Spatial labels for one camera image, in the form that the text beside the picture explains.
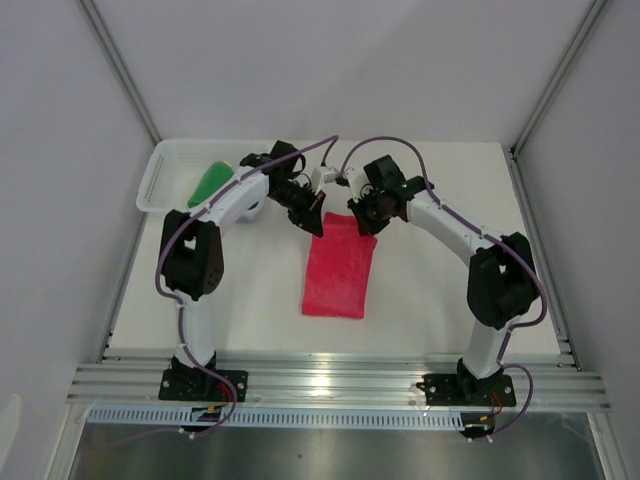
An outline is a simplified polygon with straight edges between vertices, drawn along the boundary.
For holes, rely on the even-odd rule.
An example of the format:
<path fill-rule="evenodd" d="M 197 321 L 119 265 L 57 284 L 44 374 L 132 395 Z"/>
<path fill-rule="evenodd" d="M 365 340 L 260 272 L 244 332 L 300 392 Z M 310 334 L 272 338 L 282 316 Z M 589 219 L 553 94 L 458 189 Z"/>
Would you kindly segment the green towel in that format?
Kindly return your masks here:
<path fill-rule="evenodd" d="M 192 209 L 221 189 L 234 175 L 233 168 L 226 162 L 216 161 L 203 173 L 195 190 L 187 201 L 187 207 Z"/>

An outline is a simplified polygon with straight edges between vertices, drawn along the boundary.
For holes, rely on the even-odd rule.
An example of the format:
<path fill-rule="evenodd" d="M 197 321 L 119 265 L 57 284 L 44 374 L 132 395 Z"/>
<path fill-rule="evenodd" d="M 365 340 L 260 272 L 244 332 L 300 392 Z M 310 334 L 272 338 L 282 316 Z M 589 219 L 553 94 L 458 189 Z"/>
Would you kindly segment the pink towel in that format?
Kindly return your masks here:
<path fill-rule="evenodd" d="M 323 229 L 311 242 L 301 313 L 361 320 L 377 239 L 362 236 L 354 217 L 333 212 L 325 214 Z"/>

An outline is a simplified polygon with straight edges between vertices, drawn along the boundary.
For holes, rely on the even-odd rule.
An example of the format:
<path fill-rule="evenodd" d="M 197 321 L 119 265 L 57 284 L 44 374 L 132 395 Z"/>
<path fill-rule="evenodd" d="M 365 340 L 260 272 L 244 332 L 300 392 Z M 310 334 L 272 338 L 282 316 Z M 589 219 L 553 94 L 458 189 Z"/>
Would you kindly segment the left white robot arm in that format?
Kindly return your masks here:
<path fill-rule="evenodd" d="M 155 286 L 161 296 L 176 304 L 178 346 L 174 357 L 189 368 L 181 385 L 192 398 L 207 399 L 217 387 L 216 374 L 206 368 L 215 355 L 206 297 L 224 275 L 224 235 L 252 207 L 271 199 L 285 208 L 293 225 L 322 237 L 325 194 L 296 179 L 304 172 L 306 153 L 336 141 L 333 136 L 302 149 L 278 141 L 270 152 L 241 160 L 230 177 L 196 207 L 166 214 Z"/>

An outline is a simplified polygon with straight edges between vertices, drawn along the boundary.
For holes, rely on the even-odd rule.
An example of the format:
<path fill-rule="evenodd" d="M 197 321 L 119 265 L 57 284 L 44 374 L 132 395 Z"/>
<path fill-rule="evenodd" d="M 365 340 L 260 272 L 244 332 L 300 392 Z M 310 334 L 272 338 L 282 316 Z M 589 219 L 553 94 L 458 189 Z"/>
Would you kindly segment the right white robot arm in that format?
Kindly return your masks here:
<path fill-rule="evenodd" d="M 509 327 L 542 296 L 527 238 L 483 232 L 437 200 L 424 178 L 406 178 L 389 155 L 360 170 L 348 168 L 343 178 L 361 235 L 375 236 L 399 218 L 431 234 L 468 268 L 466 301 L 475 325 L 456 389 L 464 401 L 481 402 L 501 370 Z"/>

